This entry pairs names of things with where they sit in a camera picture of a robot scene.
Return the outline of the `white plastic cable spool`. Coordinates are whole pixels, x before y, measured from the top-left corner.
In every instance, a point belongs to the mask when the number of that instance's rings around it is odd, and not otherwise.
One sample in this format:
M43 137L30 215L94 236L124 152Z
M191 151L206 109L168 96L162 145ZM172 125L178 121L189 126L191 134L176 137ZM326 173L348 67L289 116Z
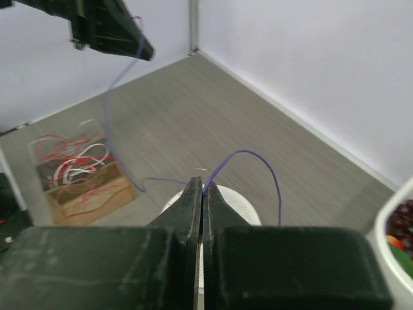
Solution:
M253 205L240 193L228 187L217 186L224 201L250 225L261 226L261 220ZM204 294L204 266L203 266L203 244L200 247L199 254L199 294Z

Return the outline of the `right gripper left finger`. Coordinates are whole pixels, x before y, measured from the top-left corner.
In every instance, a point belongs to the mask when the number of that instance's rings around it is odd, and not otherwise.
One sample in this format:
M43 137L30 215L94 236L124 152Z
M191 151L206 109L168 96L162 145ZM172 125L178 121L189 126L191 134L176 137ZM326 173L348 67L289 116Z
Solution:
M195 309L202 181L144 227L30 227L1 262L2 309Z

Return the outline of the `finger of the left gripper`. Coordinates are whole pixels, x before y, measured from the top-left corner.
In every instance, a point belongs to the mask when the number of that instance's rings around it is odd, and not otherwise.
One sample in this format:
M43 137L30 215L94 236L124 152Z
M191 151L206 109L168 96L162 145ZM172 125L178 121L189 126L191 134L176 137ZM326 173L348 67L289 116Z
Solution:
M104 54L150 61L155 50L143 28L118 0L20 0L48 15L70 22L71 42L78 50L90 47Z

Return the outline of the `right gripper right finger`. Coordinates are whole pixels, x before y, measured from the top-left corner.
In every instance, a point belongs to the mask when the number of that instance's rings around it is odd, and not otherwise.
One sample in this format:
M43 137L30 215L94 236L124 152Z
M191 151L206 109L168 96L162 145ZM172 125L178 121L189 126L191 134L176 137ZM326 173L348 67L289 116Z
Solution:
M203 195L206 309L391 309L374 252L340 227L250 225L217 185Z

